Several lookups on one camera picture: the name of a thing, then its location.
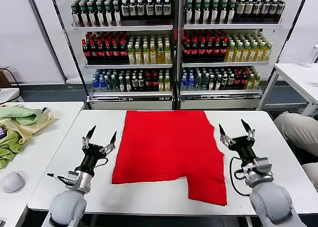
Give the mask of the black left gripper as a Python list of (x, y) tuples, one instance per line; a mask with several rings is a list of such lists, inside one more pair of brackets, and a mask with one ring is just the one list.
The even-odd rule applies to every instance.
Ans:
[(105, 165), (108, 162), (106, 154), (110, 154), (115, 149), (117, 132), (115, 132), (112, 136), (110, 143), (104, 147), (89, 144), (95, 128), (96, 126), (93, 126), (93, 128), (88, 131), (87, 135), (82, 138), (82, 151), (84, 153), (84, 158), (79, 166), (79, 169), (80, 171), (88, 174), (94, 174), (94, 169), (100, 159), (106, 160), (105, 163), (102, 164)]

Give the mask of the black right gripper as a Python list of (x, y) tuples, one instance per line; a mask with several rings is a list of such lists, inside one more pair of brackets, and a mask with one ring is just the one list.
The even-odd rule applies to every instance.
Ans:
[(236, 151), (240, 159), (242, 160), (243, 164), (248, 164), (256, 158), (256, 154), (252, 149), (252, 146), (255, 143), (255, 129), (252, 129), (250, 125), (243, 119), (241, 119), (241, 122), (243, 124), (245, 131), (247, 132), (247, 136), (241, 136), (232, 139), (226, 135), (223, 127), (221, 126), (221, 124), (219, 124), (220, 141), (225, 146), (229, 146), (229, 150)]

